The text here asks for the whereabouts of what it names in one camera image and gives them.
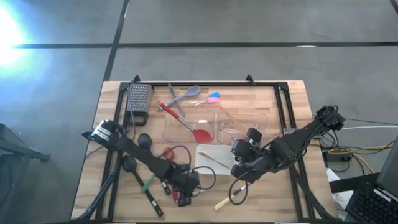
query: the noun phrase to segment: black spoon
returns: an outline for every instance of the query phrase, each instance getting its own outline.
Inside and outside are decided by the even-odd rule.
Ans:
[[[152,152],[150,151],[150,147],[152,146],[152,139],[147,133],[142,133],[139,135],[138,145],[140,148],[143,148],[143,150],[152,154]],[[164,179],[160,179],[160,183],[162,184],[163,190],[166,193],[166,195],[172,194],[172,191],[170,190],[169,186],[166,184],[166,181]]]
[[[129,155],[124,156],[123,160],[122,160],[122,167],[123,167],[124,171],[130,172],[136,177],[138,184],[141,187],[144,186],[142,179],[139,177],[139,175],[137,173],[137,161],[135,158],[133,158],[132,156],[129,156]],[[147,195],[147,198],[150,201],[150,204],[155,209],[157,215],[159,217],[162,217],[164,213],[148,189],[145,190],[145,194]]]

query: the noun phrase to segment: clear plastic container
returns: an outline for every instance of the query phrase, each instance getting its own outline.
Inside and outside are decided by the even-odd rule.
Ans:
[[[194,129],[203,129],[211,135],[211,141],[215,138],[215,114],[212,110],[186,112],[183,118]],[[165,130],[163,139],[169,142],[196,142],[193,133],[177,121],[173,116],[166,113]]]
[[[266,143],[268,140],[266,136],[268,117],[266,115],[231,114],[231,116],[240,126],[223,112],[217,116],[217,140],[219,143],[232,145],[235,139],[245,138],[249,128],[256,128],[262,134],[261,142]]]

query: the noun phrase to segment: cheese grater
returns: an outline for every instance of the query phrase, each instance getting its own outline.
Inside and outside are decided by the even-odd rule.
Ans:
[[[133,125],[131,111],[134,115],[134,123],[136,126],[144,126],[148,120],[150,103],[154,87],[149,84],[130,83],[129,96],[127,99],[127,120]]]

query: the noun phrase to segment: gray floor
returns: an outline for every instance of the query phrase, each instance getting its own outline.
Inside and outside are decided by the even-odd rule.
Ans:
[[[123,0],[3,1],[23,43],[110,43]],[[121,42],[398,41],[388,0],[132,1]],[[0,65],[0,122],[51,154],[32,161],[8,223],[68,220],[109,49],[12,50]],[[315,112],[338,105],[347,118],[397,122],[398,47],[119,49],[111,80],[303,79]],[[372,125],[354,121],[346,126]],[[340,131],[341,144],[376,146],[398,129]],[[387,156],[365,157],[380,170]],[[343,164],[331,164],[334,169]],[[361,175],[359,166],[340,177]]]

